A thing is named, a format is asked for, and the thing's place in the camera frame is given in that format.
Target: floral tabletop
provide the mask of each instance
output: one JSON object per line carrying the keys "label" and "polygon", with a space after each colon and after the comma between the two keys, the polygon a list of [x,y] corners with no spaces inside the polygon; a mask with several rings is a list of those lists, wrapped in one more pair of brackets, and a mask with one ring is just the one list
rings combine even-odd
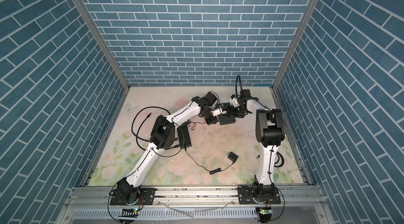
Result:
{"label": "floral tabletop", "polygon": [[[269,107],[275,107],[270,89],[267,87],[249,87],[251,95],[259,97]],[[134,116],[144,107],[161,106],[173,113],[184,107],[192,97],[204,96],[208,91],[216,92],[221,102],[228,102],[234,93],[234,87],[133,87],[125,100],[112,133],[91,177],[89,186],[112,186],[119,179],[129,174],[143,154],[132,135],[130,126]],[[145,109],[134,123],[137,132],[140,123],[149,114],[139,136],[149,139],[151,129],[159,115],[167,115],[161,109]],[[193,122],[204,122],[195,116]],[[239,156],[238,160],[226,171],[210,175],[205,169],[197,166],[182,150],[173,157],[158,157],[149,170],[143,185],[182,185],[182,184],[251,184],[258,170],[260,154],[259,143],[255,137],[255,113],[244,118],[236,118],[236,123],[221,126],[219,123],[206,125],[196,124],[194,130],[190,125],[189,136],[192,146],[187,148],[195,161],[208,170],[221,168],[231,164],[227,158],[230,151]],[[147,142],[139,141],[144,148]],[[179,148],[165,151],[163,155],[174,155]],[[274,182],[302,183],[300,171],[285,137],[278,150],[284,157],[285,164],[275,168]]]}

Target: blue brick wallpaper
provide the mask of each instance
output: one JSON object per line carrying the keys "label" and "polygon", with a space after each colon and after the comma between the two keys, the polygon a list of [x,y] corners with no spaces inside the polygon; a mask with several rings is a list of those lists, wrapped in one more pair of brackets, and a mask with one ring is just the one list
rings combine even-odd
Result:
{"label": "blue brick wallpaper", "polygon": [[320,0],[279,86],[336,223],[404,223],[404,0]]}
{"label": "blue brick wallpaper", "polygon": [[55,221],[123,88],[71,0],[0,0],[0,223]]}
{"label": "blue brick wallpaper", "polygon": [[131,85],[270,85],[308,0],[84,0]]}

